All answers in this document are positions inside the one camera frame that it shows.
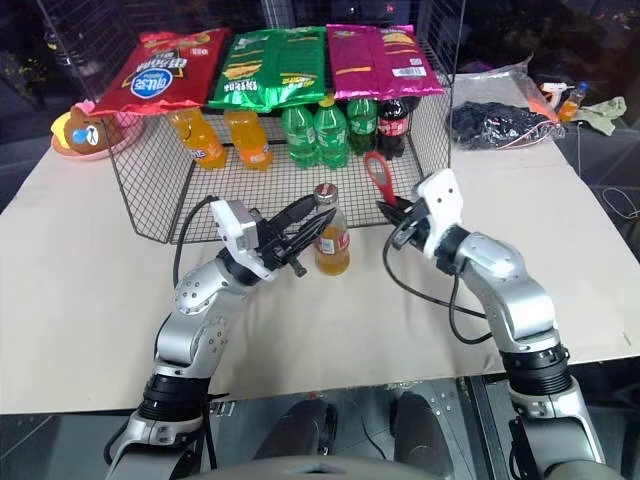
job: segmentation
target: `cola bottle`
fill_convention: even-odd
[[[420,103],[420,97],[383,100],[378,106],[378,146],[387,161],[404,153],[404,137],[409,131],[409,114]]]

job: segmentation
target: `green chip bag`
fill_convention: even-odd
[[[324,27],[236,35],[209,105],[270,112],[324,98]]]

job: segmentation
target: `wire mesh basket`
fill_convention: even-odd
[[[191,33],[226,26],[235,33],[327,23],[390,26],[412,24],[441,85],[442,95],[422,98],[412,113],[406,148],[390,162],[396,195],[409,196],[425,175],[450,164],[449,113],[465,0],[38,0],[45,22],[69,57],[74,79],[87,98],[101,97],[136,45],[149,31]],[[327,84],[331,84],[327,67]],[[195,164],[164,115],[130,119],[135,141],[112,145],[111,161],[134,230],[167,243],[177,241],[188,212],[205,195],[241,200],[270,218],[295,199],[329,181],[337,185],[349,227],[385,223],[380,198],[362,158],[347,167],[299,169],[290,159],[280,111],[261,116],[275,160],[266,172],[248,170],[239,160],[220,111],[206,118],[229,151],[224,169]],[[189,226],[186,242],[215,240],[206,209]]]

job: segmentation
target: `orange bottle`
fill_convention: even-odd
[[[333,220],[315,241],[316,266],[325,275],[340,275],[349,266],[349,232],[344,214],[338,207],[338,188],[331,183],[322,183],[313,193],[318,213],[336,209]]]
[[[584,100],[584,97],[587,95],[587,84],[585,82],[580,83],[578,87],[569,94],[569,98],[567,98],[560,110],[558,110],[558,118],[562,123],[570,122],[571,119],[575,116],[578,108],[580,108],[580,103]]]
[[[231,130],[231,141],[238,150],[245,167],[266,170],[273,162],[267,134],[250,110],[225,110],[224,122]]]
[[[199,108],[177,110],[168,113],[167,117],[198,165],[211,170],[227,164],[227,150]]]

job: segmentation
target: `snack bag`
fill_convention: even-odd
[[[443,93],[411,25],[327,25],[335,98]]]
[[[144,34],[91,115],[131,112],[157,115],[201,106],[218,56],[231,30],[192,35]]]
[[[270,112],[324,98],[324,27],[237,35],[209,105]]]

